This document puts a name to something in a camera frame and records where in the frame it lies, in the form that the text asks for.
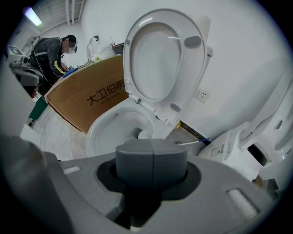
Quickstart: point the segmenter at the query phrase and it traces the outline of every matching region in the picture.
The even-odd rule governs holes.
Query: ceiling light
[[[39,19],[39,17],[36,15],[36,13],[33,11],[31,7],[28,7],[28,9],[24,13],[27,18],[29,18],[35,25],[39,26],[42,21]]]

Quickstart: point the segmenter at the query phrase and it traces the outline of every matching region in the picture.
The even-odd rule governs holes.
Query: person
[[[44,96],[59,77],[69,71],[69,68],[61,61],[61,55],[76,52],[76,45],[76,37],[68,35],[62,39],[44,38],[34,47],[29,63],[44,76],[38,87],[41,95]]]

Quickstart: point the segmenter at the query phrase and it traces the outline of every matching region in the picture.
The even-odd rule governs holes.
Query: wall socket
[[[199,89],[195,98],[197,100],[200,100],[201,102],[205,103],[209,99],[210,96],[211,96],[211,94],[209,94],[207,91]]]

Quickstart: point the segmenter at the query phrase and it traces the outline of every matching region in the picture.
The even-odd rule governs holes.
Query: toilet
[[[212,48],[210,19],[195,23],[186,14],[158,9],[129,30],[123,51],[129,97],[101,115],[86,138],[88,157],[112,153],[133,138],[166,138],[198,89]]]

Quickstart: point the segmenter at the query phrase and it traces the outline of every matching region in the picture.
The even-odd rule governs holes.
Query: brown cardboard
[[[122,55],[60,78],[45,95],[56,112],[84,133],[100,115],[127,97]]]

